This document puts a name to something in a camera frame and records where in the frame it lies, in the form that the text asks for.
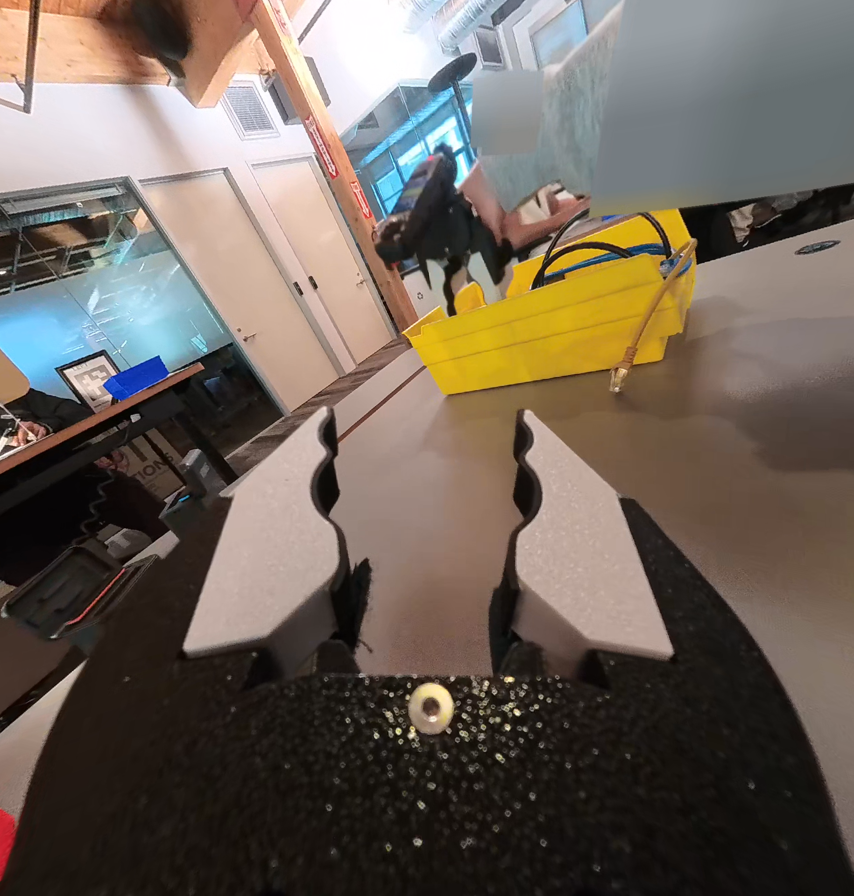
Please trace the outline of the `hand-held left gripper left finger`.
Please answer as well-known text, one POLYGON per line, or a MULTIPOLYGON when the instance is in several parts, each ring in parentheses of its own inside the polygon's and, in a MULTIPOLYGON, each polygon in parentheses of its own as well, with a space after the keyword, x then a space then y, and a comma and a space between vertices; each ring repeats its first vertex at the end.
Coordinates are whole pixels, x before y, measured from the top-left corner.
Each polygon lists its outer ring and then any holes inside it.
POLYGON ((282 678, 317 665, 357 672, 371 571, 353 566, 330 516, 338 449, 334 410, 322 407, 231 490, 187 658, 253 651, 282 678))

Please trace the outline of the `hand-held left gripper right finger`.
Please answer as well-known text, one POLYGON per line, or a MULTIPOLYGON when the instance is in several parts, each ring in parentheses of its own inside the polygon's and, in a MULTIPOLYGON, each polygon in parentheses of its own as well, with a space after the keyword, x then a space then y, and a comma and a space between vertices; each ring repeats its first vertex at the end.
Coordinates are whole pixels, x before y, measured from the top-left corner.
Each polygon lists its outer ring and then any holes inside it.
POLYGON ((597 652, 671 660, 620 494, 528 409, 513 456, 521 520, 489 604, 492 672, 575 678, 597 652))

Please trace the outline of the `yellow plastic bin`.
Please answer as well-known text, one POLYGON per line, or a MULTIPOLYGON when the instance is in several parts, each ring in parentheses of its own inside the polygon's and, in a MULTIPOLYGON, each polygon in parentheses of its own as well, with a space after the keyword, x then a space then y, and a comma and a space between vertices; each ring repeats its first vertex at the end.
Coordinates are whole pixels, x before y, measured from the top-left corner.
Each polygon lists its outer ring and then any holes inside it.
POLYGON ((444 395, 608 370, 618 391, 684 330, 696 248, 680 210, 615 217, 516 264, 500 301, 470 284, 457 315, 435 308, 403 334, 444 395))

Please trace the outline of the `person's right forearm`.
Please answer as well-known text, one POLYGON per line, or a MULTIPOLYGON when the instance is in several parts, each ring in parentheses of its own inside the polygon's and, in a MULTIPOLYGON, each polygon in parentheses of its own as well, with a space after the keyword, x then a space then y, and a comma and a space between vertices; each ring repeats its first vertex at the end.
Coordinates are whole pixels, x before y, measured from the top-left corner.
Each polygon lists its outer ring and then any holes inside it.
POLYGON ((512 248, 520 247, 522 220, 519 212, 503 207, 480 161, 473 164, 459 189, 498 243, 506 240, 512 248))

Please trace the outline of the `grey power unit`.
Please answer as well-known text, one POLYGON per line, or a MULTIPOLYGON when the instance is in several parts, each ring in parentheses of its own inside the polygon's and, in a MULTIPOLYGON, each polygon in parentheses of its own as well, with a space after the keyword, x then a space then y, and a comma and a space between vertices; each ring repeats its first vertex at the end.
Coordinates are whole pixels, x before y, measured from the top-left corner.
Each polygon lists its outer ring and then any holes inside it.
POLYGON ((188 528, 219 497, 225 482, 200 449, 188 452, 177 466, 184 486, 166 501, 160 519, 173 532, 188 528))

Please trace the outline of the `white door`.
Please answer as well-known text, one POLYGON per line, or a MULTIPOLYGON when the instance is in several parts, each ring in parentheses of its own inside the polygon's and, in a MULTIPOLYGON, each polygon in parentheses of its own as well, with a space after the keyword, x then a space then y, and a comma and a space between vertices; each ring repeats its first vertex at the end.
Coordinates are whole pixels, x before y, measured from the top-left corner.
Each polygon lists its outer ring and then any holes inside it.
POLYGON ((355 364, 383 349, 395 330, 324 175, 311 157, 253 163, 277 223, 355 364))
POLYGON ((141 189, 180 256, 282 411, 298 409, 338 377, 230 172, 155 178, 141 189))

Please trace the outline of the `black round lamp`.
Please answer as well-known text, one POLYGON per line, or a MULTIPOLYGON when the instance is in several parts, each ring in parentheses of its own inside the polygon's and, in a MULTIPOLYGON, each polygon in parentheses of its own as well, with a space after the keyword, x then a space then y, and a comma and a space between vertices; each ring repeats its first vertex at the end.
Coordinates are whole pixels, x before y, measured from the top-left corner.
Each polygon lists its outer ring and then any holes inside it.
POLYGON ((458 117, 461 119, 464 133, 468 140, 470 140, 471 135, 471 122, 461 82, 473 72, 477 61, 477 54, 473 52, 456 56, 439 69, 428 82, 428 90, 432 95, 439 95, 445 91, 453 92, 458 117))

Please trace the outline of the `cardboard box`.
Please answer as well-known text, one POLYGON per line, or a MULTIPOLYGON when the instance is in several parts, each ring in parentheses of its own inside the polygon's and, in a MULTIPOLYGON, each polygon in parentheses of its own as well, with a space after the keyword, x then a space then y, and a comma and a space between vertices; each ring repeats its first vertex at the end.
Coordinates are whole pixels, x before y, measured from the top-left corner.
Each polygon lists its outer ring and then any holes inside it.
POLYGON ((161 501, 166 502, 184 487, 173 469, 177 464, 174 449, 158 429, 119 446, 111 457, 118 469, 161 501))

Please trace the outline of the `person's torso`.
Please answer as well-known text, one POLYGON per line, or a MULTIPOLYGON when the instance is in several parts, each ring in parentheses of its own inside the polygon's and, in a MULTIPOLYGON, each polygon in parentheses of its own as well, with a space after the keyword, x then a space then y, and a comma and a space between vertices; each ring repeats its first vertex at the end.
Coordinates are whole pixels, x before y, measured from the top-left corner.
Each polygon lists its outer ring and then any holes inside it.
POLYGON ((625 3, 605 15, 561 63, 475 84, 473 138, 496 195, 516 210, 550 185, 589 196, 625 3))

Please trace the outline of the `black hard case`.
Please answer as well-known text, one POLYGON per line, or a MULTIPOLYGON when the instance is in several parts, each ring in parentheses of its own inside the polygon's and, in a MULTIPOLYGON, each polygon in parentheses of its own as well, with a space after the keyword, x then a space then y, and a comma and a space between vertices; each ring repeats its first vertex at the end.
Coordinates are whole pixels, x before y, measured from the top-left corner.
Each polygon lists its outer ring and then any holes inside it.
POLYGON ((9 596, 1 616, 41 641, 67 642, 89 654, 107 621, 159 560, 153 554, 116 566, 85 546, 68 548, 9 596))

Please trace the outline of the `blue plastic bin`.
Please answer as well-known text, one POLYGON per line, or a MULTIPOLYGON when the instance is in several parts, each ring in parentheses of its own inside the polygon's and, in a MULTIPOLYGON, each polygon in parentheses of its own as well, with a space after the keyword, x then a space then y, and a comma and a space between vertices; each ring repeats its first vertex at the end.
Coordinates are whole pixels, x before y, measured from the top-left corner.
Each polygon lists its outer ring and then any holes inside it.
POLYGON ((169 370, 162 358, 155 356, 109 377, 103 383, 103 389, 113 400, 122 402, 155 386, 168 377, 169 370))

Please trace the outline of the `wooden desk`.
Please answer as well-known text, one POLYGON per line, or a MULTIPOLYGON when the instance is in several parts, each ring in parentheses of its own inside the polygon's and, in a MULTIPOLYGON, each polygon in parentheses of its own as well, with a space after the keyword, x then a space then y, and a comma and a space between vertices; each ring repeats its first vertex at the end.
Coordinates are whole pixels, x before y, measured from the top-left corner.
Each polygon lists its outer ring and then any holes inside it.
POLYGON ((79 449, 86 447, 103 450, 104 436, 122 432, 131 441, 160 427, 164 421, 174 420, 186 409, 183 392, 187 383, 204 370, 202 362, 189 364, 91 418, 23 447, 0 461, 0 476, 50 452, 69 449, 76 456, 79 449))

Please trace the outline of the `framed black-and-white tag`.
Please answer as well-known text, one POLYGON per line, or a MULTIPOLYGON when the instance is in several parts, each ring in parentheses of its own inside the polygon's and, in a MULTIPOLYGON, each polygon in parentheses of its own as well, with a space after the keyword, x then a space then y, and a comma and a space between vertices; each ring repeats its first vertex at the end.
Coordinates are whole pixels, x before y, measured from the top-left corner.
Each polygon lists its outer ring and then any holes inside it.
POLYGON ((106 350, 57 366, 55 370, 74 397, 92 413, 102 412, 119 401, 106 387, 107 381, 119 373, 106 350))

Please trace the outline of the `wooden post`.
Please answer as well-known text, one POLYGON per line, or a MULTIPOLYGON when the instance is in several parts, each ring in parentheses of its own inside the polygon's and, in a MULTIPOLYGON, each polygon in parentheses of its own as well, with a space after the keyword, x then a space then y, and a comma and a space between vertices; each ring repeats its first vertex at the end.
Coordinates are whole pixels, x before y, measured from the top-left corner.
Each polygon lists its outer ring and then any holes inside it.
POLYGON ((397 330, 407 330, 416 323, 417 312, 398 272, 388 268, 376 253, 376 221, 372 209, 301 51, 286 9, 282 2, 272 1, 248 2, 248 6, 247 19, 274 63, 368 271, 397 330))

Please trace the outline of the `wall air vent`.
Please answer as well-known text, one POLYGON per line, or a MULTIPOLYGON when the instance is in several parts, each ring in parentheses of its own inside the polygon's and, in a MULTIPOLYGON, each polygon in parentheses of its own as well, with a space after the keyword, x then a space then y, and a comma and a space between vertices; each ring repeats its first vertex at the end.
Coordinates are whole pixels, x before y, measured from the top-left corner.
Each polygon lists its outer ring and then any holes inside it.
POLYGON ((226 88, 220 105, 223 107, 240 140, 274 140, 279 138, 274 117, 269 112, 262 92, 251 81, 233 82, 226 88))

